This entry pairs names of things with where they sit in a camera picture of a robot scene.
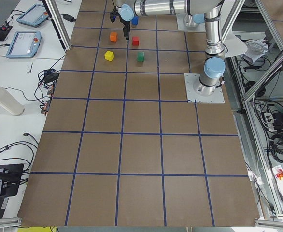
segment white desk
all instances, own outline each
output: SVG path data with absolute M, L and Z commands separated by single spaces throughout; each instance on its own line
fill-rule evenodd
M 61 0 L 56 0 L 61 14 L 69 14 L 77 17 L 78 10 L 82 0 L 73 0 L 72 3 L 66 3 Z M 40 4 L 35 0 L 21 0 L 16 9 L 25 11 L 34 4 Z M 8 59 L 5 57 L 7 47 L 0 48 L 0 86 L 12 87 L 22 90 L 28 99 L 34 99 L 34 91 L 38 84 L 37 74 L 49 69 L 61 56 L 64 51 L 57 38 L 53 25 L 49 21 L 45 21 L 40 27 L 33 28 L 16 22 L 17 16 L 14 17 L 13 29 L 8 35 L 8 38 L 0 44 L 9 44 L 16 31 L 39 30 L 42 34 L 42 42 L 38 53 L 31 59 Z M 64 20 L 65 27 L 71 36 L 74 23 Z M 54 68 L 59 70 L 62 66 L 63 59 L 60 60 Z M 40 139 L 46 117 L 40 113 L 38 101 L 27 101 L 21 92 L 15 90 L 8 90 L 21 104 L 25 106 L 25 112 L 20 116 L 13 116 L 6 110 L 0 107 L 0 148 L 17 141 L 29 141 L 35 143 L 29 136 L 23 136 L 23 133 L 28 132 L 32 134 L 37 140 Z M 0 159 L 19 157 L 27 160 L 31 159 L 31 151 L 25 146 L 15 146 L 0 154 Z M 0 161 L 1 164 L 22 163 L 21 160 L 6 160 Z M 21 201 L 24 195 L 26 185 L 21 185 L 18 195 L 10 197 L 3 218 L 13 218 L 17 216 Z

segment white robot link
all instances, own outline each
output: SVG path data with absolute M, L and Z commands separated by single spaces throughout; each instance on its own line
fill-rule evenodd
M 204 71 L 194 83 L 194 90 L 202 96 L 211 95 L 218 79 L 225 71 L 225 47 L 222 42 L 221 8 L 224 0 L 116 0 L 114 12 L 124 23 L 128 39 L 128 23 L 134 16 L 187 14 L 196 23 L 205 22 L 207 46 Z

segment yellow cube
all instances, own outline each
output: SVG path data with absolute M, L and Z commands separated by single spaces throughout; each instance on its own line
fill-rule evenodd
M 105 60 L 112 61 L 114 58 L 114 53 L 111 51 L 107 51 L 104 56 Z

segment red cube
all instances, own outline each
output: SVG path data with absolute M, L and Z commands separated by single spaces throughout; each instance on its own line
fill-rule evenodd
M 132 45 L 133 46 L 138 46 L 140 45 L 140 38 L 138 36 L 133 36 L 133 39 L 132 39 Z

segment green cube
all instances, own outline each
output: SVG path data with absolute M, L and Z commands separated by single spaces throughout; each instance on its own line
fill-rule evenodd
M 144 52 L 138 52 L 137 53 L 137 61 L 138 62 L 143 62 L 145 59 L 145 53 Z

